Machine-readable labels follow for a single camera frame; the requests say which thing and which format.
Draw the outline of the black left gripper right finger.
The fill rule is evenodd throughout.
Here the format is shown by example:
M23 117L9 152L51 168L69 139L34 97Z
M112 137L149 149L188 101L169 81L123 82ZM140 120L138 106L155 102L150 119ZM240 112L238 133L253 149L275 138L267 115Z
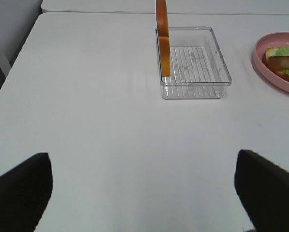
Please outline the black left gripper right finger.
M252 150L240 150L238 197L258 232L289 232L289 172Z

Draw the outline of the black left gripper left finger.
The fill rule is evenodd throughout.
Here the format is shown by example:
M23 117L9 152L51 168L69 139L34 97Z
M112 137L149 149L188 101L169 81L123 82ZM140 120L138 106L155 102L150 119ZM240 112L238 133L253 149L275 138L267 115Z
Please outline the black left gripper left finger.
M0 176L0 232L35 231L53 191L48 153L38 153Z

